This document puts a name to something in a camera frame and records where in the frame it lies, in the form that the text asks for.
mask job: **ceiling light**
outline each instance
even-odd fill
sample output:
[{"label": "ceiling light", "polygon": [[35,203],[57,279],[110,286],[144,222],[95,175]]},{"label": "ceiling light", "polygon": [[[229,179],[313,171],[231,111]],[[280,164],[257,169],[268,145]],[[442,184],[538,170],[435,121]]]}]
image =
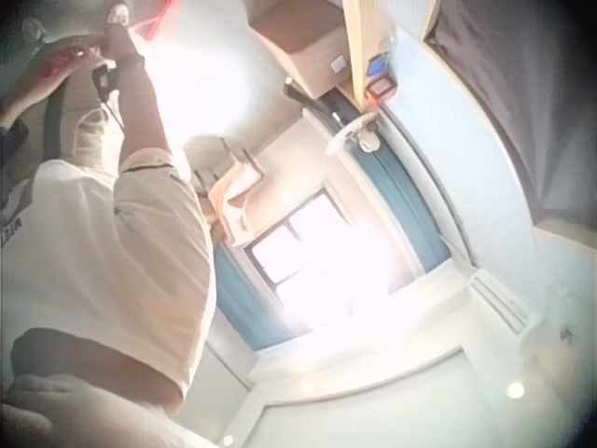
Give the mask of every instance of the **ceiling light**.
[{"label": "ceiling light", "polygon": [[232,436],[224,436],[222,439],[222,444],[224,446],[231,446],[234,443],[234,438]]},{"label": "ceiling light", "polygon": [[515,381],[507,387],[507,395],[511,399],[520,399],[524,395],[524,385],[520,381]]}]

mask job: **dark fabric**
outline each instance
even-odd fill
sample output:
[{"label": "dark fabric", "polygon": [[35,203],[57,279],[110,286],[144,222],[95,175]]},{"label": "dark fabric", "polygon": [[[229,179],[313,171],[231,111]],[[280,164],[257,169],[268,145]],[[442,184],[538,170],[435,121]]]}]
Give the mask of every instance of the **dark fabric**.
[{"label": "dark fabric", "polygon": [[4,165],[15,155],[28,134],[27,126],[19,119],[10,129],[0,128],[0,168],[4,168]]},{"label": "dark fabric", "polygon": [[59,159],[62,152],[60,130],[62,103],[64,102],[67,84],[68,79],[65,79],[48,98],[46,116],[44,117],[44,161]]},{"label": "dark fabric", "polygon": [[594,42],[572,3],[575,16],[556,0],[444,1],[428,43],[493,121],[535,220],[597,229]]}]

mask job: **curtain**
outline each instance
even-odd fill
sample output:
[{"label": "curtain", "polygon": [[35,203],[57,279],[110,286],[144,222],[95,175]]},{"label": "curtain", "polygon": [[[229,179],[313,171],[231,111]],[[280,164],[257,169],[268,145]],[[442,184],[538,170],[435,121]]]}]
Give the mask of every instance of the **curtain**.
[{"label": "curtain", "polygon": [[214,254],[216,304],[253,349],[261,350],[297,336],[259,298],[229,250],[218,245]]},{"label": "curtain", "polygon": [[[336,91],[328,93],[324,99],[348,121],[359,116],[353,105]],[[340,130],[340,125],[333,118],[313,112],[333,133]],[[381,137],[380,140],[380,149],[370,154],[360,147],[353,147],[349,152],[387,203],[428,273],[448,259],[450,252],[439,237],[437,224],[421,193],[395,152]]]}]

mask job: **window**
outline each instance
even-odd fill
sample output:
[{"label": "window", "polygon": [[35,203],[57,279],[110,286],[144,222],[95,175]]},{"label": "window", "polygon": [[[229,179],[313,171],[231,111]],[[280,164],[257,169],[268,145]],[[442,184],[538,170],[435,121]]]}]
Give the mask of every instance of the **window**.
[{"label": "window", "polygon": [[322,189],[245,251],[285,311],[315,328],[372,301],[376,288],[387,294],[377,243],[351,228]]},{"label": "window", "polygon": [[314,289],[319,290],[319,296],[325,288],[321,278],[313,277],[317,264],[313,249],[346,229],[348,224],[338,207],[321,189],[245,250],[285,308],[295,317],[310,321],[300,309],[313,297]]}]

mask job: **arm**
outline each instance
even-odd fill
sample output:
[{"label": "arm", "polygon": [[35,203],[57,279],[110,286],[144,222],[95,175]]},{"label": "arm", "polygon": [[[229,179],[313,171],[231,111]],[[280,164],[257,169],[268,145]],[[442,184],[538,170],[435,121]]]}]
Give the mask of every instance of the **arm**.
[{"label": "arm", "polygon": [[18,117],[25,111],[27,105],[14,99],[12,96],[7,96],[2,99],[0,106],[0,128],[9,130]]},{"label": "arm", "polygon": [[97,36],[67,37],[43,47],[30,61],[0,104],[0,164],[4,165],[27,137],[18,120],[31,105],[47,98],[83,63],[94,63],[90,45]]},{"label": "arm", "polygon": [[122,25],[110,24],[106,37],[104,56],[116,61],[118,69],[118,106],[124,124],[120,164],[135,151],[146,147],[170,152],[156,92],[128,30]]}]

